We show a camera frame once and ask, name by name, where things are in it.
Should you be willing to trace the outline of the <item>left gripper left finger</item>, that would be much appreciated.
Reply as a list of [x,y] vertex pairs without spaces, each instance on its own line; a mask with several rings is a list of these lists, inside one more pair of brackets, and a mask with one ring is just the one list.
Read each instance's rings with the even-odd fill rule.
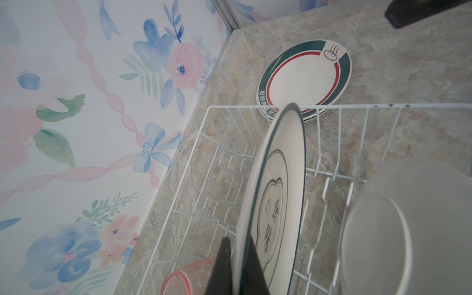
[[222,239],[214,267],[204,295],[231,295],[232,294],[232,267],[231,267],[231,240]]

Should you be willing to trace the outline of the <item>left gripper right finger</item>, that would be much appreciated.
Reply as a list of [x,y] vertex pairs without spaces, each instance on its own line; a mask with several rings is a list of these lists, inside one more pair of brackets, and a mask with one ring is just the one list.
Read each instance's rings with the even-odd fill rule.
[[270,295],[252,237],[250,237],[248,255],[245,262],[241,294]]

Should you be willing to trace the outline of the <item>white plate green rim logo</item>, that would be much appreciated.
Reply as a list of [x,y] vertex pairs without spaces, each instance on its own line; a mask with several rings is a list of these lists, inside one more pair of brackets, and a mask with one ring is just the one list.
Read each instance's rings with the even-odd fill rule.
[[286,104],[270,124],[252,165],[232,254],[232,292],[243,294],[253,263],[272,295],[286,295],[301,231],[306,136],[300,107]]

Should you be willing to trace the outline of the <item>white plate red green rim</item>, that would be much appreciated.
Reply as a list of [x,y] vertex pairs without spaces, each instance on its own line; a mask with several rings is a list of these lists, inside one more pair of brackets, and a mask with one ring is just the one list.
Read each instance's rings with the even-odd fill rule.
[[[265,95],[257,95],[256,102],[258,106],[271,106],[272,103],[269,103]],[[317,115],[321,115],[326,111],[326,109],[320,109],[317,111],[316,109],[307,109],[301,108],[301,114],[304,122],[309,122],[314,120]],[[274,120],[275,117],[279,114],[279,110],[277,108],[259,108],[260,113],[269,120]]]
[[324,39],[306,41],[279,55],[264,71],[256,95],[265,95],[268,108],[296,103],[334,104],[345,91],[352,59],[341,44]]

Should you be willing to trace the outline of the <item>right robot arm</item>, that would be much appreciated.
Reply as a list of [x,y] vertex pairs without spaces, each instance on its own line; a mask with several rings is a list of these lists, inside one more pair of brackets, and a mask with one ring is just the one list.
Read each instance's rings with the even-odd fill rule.
[[472,0],[393,0],[384,13],[395,29],[404,28]]

